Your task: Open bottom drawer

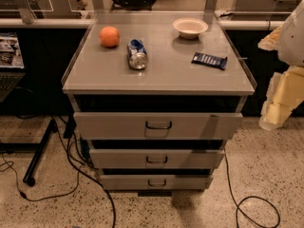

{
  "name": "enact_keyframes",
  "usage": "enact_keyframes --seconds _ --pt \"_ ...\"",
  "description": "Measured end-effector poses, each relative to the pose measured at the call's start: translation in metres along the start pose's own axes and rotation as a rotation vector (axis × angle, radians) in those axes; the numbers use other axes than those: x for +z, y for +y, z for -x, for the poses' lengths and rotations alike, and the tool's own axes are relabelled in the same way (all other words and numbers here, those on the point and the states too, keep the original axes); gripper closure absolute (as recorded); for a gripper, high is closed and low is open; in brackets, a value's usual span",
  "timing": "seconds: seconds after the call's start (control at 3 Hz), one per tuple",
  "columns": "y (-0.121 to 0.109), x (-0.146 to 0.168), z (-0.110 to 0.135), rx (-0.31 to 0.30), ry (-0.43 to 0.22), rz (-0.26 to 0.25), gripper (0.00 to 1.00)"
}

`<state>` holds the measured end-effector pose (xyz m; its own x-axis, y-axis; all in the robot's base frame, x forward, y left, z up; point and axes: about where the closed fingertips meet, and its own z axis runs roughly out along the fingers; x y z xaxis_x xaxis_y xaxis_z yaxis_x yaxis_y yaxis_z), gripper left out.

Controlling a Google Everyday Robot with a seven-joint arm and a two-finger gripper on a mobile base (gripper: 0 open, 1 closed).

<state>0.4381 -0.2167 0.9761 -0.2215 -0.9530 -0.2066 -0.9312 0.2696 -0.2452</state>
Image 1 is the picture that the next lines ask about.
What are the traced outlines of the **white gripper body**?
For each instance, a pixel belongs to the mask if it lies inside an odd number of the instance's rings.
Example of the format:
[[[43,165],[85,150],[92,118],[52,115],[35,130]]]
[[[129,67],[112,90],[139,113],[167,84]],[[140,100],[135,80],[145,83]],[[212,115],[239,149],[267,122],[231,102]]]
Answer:
[[[304,67],[290,66],[283,73],[275,72],[266,97],[258,123],[264,130],[275,130],[304,102]]]

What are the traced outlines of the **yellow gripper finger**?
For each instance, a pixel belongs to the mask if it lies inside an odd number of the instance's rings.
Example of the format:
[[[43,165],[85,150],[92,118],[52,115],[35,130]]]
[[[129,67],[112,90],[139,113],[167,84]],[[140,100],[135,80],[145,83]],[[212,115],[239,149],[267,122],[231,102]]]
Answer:
[[[282,26],[274,29],[270,34],[265,36],[260,42],[257,44],[257,47],[263,50],[277,50],[279,47],[279,37],[281,33]]]

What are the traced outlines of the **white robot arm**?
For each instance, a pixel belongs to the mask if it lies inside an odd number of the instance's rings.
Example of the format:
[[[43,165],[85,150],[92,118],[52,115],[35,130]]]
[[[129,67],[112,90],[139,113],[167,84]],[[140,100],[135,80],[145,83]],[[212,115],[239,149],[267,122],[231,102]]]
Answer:
[[[283,73],[274,73],[261,109],[259,126],[274,130],[304,102],[304,1],[258,47],[276,50],[278,59],[289,66]]]

